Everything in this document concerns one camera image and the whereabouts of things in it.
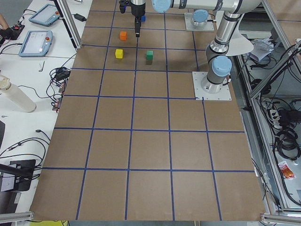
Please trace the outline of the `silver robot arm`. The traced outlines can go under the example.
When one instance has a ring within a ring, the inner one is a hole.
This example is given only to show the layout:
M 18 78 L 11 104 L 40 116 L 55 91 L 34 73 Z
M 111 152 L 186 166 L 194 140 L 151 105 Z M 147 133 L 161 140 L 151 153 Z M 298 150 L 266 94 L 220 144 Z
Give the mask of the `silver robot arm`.
M 230 74 L 232 62 L 226 56 L 233 34 L 239 27 L 243 14 L 255 9 L 259 0 L 153 0 L 152 7 L 159 13 L 170 8 L 208 9 L 223 11 L 214 40 L 206 48 L 209 71 L 201 82 L 202 89 L 211 94 L 218 93 L 224 79 Z
M 197 9 L 192 13 L 191 23 L 194 26 L 204 25 L 208 20 L 209 13 L 204 9 Z

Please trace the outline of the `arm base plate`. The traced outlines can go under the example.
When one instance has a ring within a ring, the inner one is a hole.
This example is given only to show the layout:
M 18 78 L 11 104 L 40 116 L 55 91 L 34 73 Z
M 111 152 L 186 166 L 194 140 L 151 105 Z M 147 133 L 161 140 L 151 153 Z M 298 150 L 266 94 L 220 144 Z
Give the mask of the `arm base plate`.
M 227 80 L 221 84 L 211 84 L 207 80 L 207 72 L 192 72 L 194 94 L 196 100 L 231 101 Z
M 197 22 L 194 20 L 193 13 L 184 13 L 185 26 L 187 31 L 197 31 L 197 32 L 213 32 L 214 24 L 210 16 L 204 22 Z

